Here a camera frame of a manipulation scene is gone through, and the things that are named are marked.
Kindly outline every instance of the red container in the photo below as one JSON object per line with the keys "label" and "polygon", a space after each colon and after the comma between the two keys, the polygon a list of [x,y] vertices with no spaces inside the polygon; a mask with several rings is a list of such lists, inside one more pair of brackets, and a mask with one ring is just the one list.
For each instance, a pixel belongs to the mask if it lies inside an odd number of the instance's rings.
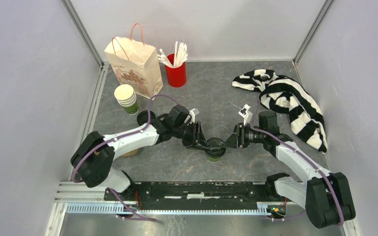
{"label": "red container", "polygon": [[[167,56],[167,58],[172,64],[174,63],[174,57],[174,53]],[[167,81],[170,84],[170,86],[178,88],[186,84],[186,62],[183,62],[183,64],[177,68],[170,68],[167,65],[165,65],[165,67]]]}

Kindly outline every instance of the beige paper bag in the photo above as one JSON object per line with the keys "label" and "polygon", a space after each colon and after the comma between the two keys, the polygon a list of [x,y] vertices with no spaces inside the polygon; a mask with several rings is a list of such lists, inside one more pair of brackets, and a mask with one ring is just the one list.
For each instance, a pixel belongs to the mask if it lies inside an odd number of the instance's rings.
{"label": "beige paper bag", "polygon": [[115,37],[105,48],[105,54],[120,84],[131,85],[136,94],[150,98],[163,87],[160,65],[155,47],[132,39],[134,27],[129,38]]}

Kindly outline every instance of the green and white paper cup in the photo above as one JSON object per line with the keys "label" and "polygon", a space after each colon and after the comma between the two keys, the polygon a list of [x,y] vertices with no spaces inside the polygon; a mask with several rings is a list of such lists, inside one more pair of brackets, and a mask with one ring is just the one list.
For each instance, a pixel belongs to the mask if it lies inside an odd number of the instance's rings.
{"label": "green and white paper cup", "polygon": [[115,89],[114,96],[128,114],[138,113],[137,95],[131,85],[120,85]]}

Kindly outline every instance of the black and white striped scarf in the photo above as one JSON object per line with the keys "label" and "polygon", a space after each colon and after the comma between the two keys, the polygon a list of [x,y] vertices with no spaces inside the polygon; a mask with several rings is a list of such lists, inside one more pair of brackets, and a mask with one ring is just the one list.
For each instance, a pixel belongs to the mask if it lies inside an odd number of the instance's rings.
{"label": "black and white striped scarf", "polygon": [[261,104],[277,113],[289,114],[292,132],[318,151],[327,152],[324,118],[315,100],[293,79],[258,69],[235,77],[232,86],[260,92]]}

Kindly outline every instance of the bag handle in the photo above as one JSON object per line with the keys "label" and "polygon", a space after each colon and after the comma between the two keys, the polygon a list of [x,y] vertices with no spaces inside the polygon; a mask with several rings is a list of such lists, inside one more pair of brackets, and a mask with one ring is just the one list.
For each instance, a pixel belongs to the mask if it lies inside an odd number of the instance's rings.
{"label": "bag handle", "polygon": [[121,44],[118,42],[118,40],[117,40],[117,38],[116,37],[113,37],[112,38],[112,48],[114,49],[114,54],[116,55],[117,54],[117,52],[115,52],[115,47],[114,47],[114,39],[115,39],[115,41],[117,41],[117,43],[118,43],[118,45],[121,47],[121,49],[123,50],[123,52],[125,53],[125,56],[126,56],[126,58],[129,60],[129,57],[128,57],[128,55],[126,54],[126,52],[125,52],[125,50],[124,50],[124,48],[121,46]]}
{"label": "bag handle", "polygon": [[132,32],[134,31],[134,27],[135,27],[136,25],[139,25],[139,26],[140,26],[141,41],[143,42],[143,45],[146,45],[146,44],[144,43],[144,39],[143,39],[143,27],[141,26],[140,23],[135,23],[135,24],[134,24],[134,26],[133,26],[132,29],[131,29],[131,35],[129,36],[129,39],[132,40]]}

